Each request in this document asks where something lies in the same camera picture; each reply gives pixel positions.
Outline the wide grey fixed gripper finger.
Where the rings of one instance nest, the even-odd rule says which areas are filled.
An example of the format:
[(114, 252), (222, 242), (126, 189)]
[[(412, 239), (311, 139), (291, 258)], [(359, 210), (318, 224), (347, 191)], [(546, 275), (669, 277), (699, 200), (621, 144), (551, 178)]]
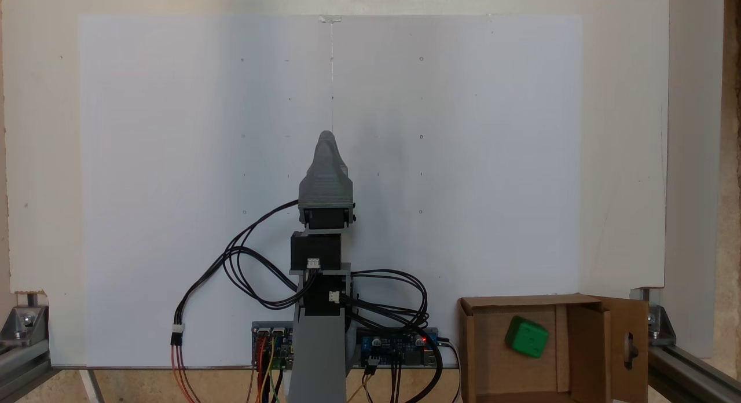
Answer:
[(336, 138), (329, 130), (318, 137), (313, 161), (299, 184), (300, 210), (354, 208), (354, 184), (342, 160)]

